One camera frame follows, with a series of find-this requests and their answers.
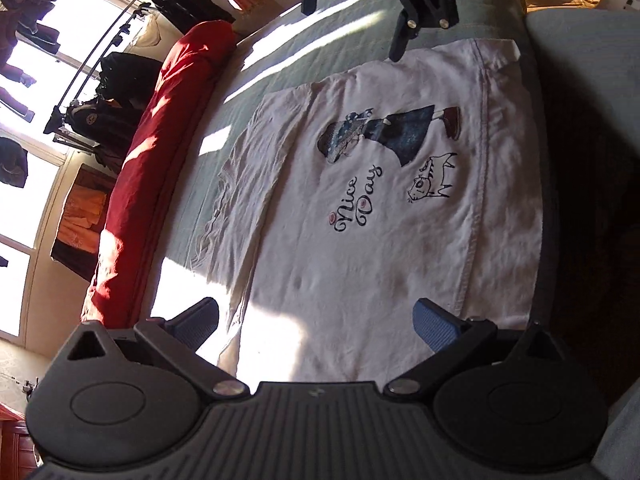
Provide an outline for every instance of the white t-shirt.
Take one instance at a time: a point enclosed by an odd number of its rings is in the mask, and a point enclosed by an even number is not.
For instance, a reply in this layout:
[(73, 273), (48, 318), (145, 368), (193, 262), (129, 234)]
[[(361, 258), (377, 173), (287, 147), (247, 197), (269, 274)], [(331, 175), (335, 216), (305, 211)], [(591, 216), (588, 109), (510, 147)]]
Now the white t-shirt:
[(419, 298), (526, 324), (542, 199), (518, 58), (463, 40), (263, 99), (197, 262), (228, 293), (222, 365), (254, 387), (382, 385), (431, 353)]

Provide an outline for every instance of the t-shirt print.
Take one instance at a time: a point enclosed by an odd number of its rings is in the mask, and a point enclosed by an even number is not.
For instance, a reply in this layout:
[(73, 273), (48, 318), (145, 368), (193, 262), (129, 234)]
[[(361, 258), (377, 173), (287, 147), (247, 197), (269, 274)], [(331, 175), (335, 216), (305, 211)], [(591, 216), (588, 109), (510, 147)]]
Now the t-shirt print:
[[(430, 105), (390, 114), (382, 119), (374, 118), (374, 109), (368, 108), (360, 113), (348, 114), (342, 122), (329, 124), (318, 139), (318, 150), (326, 157), (327, 163), (336, 164), (341, 156), (345, 161), (361, 142), (378, 142), (395, 153), (402, 168), (416, 159), (434, 120), (444, 124), (447, 139), (456, 141), (460, 138), (459, 107), (436, 111), (435, 106)], [(447, 184), (446, 172), (455, 168), (451, 159), (456, 155), (455, 152), (449, 152), (428, 156), (406, 190), (408, 201), (411, 203), (425, 197), (450, 198), (445, 192), (452, 187)], [(329, 224), (336, 232), (345, 232), (348, 222), (355, 221), (360, 227), (367, 224), (369, 215), (373, 213), (375, 182), (383, 176), (384, 171), (375, 164), (368, 168), (364, 179), (360, 177), (359, 197), (356, 197), (358, 177), (349, 180), (340, 205), (329, 213)]]

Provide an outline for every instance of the circular knob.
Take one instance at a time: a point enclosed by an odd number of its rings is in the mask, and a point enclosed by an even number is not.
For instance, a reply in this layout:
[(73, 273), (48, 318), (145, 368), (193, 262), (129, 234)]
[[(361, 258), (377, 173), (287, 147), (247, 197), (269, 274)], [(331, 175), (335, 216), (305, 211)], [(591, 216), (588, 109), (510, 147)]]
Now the circular knob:
[(183, 378), (123, 358), (66, 362), (27, 406), (40, 450), (79, 467), (131, 465), (160, 455), (196, 423), (198, 396)]
[(606, 405), (587, 375), (544, 359), (463, 372), (441, 387), (433, 410), (465, 454), (520, 472), (588, 461), (607, 425)]

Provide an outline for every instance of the red fabric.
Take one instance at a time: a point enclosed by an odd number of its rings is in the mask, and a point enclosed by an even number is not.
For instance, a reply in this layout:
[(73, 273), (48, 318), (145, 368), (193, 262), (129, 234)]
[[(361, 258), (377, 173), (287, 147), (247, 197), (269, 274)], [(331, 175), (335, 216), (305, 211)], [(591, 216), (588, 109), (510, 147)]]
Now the red fabric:
[(140, 316), (156, 245), (194, 131), (236, 47), (227, 22), (192, 28), (171, 50), (111, 194), (82, 320), (128, 328)]
[(4, 420), (24, 420), (24, 415), (9, 408), (6, 404), (0, 402), (0, 422)]

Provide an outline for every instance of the cartoon cat drawing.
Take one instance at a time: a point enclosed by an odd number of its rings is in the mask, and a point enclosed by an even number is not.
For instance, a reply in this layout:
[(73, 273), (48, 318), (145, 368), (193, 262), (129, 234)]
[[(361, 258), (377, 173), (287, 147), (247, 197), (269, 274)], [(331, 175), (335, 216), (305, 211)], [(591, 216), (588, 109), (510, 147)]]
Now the cartoon cat drawing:
[(443, 193), (449, 189), (451, 184), (445, 184), (447, 180), (446, 170), (455, 168), (449, 159), (457, 153), (445, 153), (440, 156), (430, 156), (424, 166), (418, 170), (419, 174), (414, 178), (414, 184), (407, 191), (409, 202), (423, 199), (427, 196), (443, 196), (449, 198), (449, 195)]

